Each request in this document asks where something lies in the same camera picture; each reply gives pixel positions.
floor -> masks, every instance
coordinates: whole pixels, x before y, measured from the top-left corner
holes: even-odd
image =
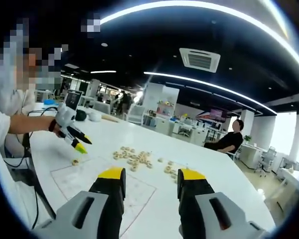
[[[143,127],[150,130],[155,130],[155,127],[145,125]],[[184,135],[173,133],[172,137],[189,142],[189,137],[186,137]],[[275,177],[274,173],[269,173],[266,177],[260,177],[258,173],[254,173],[253,169],[247,168],[240,160],[236,160],[236,164],[246,175],[248,180],[253,184],[255,189],[262,196],[263,200],[265,200],[266,197],[269,196],[270,193],[281,183],[281,181]],[[272,200],[266,201],[265,204],[268,207],[276,223],[276,226],[279,226],[285,219],[284,213],[282,212],[281,208],[276,203],[274,198]]]

led light strip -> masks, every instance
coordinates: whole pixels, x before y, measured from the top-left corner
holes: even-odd
[[[192,79],[192,78],[188,78],[188,77],[183,77],[183,76],[176,76],[176,75],[170,75],[170,74],[164,74],[164,73],[156,73],[156,72],[144,72],[144,74],[146,75],[154,75],[154,76],[166,76],[166,77],[172,77],[172,78],[178,78],[178,79],[182,79],[182,80],[186,80],[186,81],[192,81],[192,82],[196,82],[196,83],[200,83],[200,84],[203,84],[203,85],[207,85],[207,86],[211,86],[211,87],[215,87],[215,88],[218,88],[220,90],[223,90],[223,91],[227,91],[227,92],[230,92],[232,94],[235,94],[237,96],[240,96],[242,98],[245,98],[253,103],[256,103],[258,105],[260,105],[261,107],[265,108],[265,109],[268,109],[269,111],[271,111],[272,113],[274,114],[277,114],[277,112],[275,112],[274,110],[272,110],[271,108],[259,103],[258,101],[255,101],[247,96],[244,96],[238,92],[235,92],[235,91],[232,91],[232,90],[229,90],[227,88],[224,88],[224,87],[221,87],[221,86],[217,86],[217,85],[214,85],[214,84],[211,84],[211,83],[208,83],[208,82],[204,82],[204,81],[199,81],[199,80],[196,80],[196,79]]]
[[[116,71],[91,71],[90,73],[91,74],[94,74],[94,73],[115,73]]]
[[[151,2],[151,3],[145,3],[141,5],[137,5],[122,11],[119,11],[115,14],[112,14],[110,16],[107,16],[103,19],[101,19],[100,24],[104,24],[108,21],[111,21],[115,18],[118,18],[120,16],[124,16],[127,14],[130,14],[132,12],[156,8],[156,7],[163,7],[163,6],[194,6],[194,7],[202,7],[202,8],[208,8],[212,10],[221,11],[236,17],[239,17],[252,25],[260,28],[264,32],[266,32],[268,35],[270,35],[273,39],[275,39],[286,51],[291,54],[291,56],[294,58],[294,60],[299,64],[299,55],[295,52],[295,50],[275,31],[271,30],[269,27],[261,23],[260,21],[254,19],[251,16],[248,16],[240,11],[234,10],[232,8],[221,6],[214,3],[209,2],[203,2],[203,1],[191,1],[191,0],[166,0],[166,1],[157,1],[157,2]]]

black ceiling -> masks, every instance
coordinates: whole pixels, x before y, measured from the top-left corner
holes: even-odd
[[[107,22],[101,26],[101,32],[81,32],[81,25],[87,18],[92,18],[93,13],[104,18],[145,2],[150,1],[94,1],[87,2],[86,5],[51,3],[50,7],[45,3],[44,9],[41,9],[41,20],[33,24],[35,28],[30,29],[30,39],[31,35],[35,35],[32,39],[46,45],[51,42],[58,47],[60,44],[68,44],[68,51],[61,55],[65,74],[75,71],[79,72],[74,73],[75,77],[99,79],[118,87],[144,86],[149,75],[144,75],[143,72],[150,71],[219,85],[260,103],[299,93],[299,65],[290,54],[259,28],[220,11],[185,6],[153,8]],[[277,27],[272,22],[268,25]],[[179,48],[220,54],[217,72],[184,67]],[[80,68],[65,67],[66,63]],[[89,74],[80,70],[117,72]],[[151,80],[211,91],[246,104],[264,115],[272,114],[244,98],[206,85],[159,76],[153,76]],[[229,111],[245,108],[202,91],[169,86],[180,88],[178,101],[181,104],[193,107],[190,102],[196,102],[201,108],[216,107]],[[280,112],[289,107],[273,109]]]

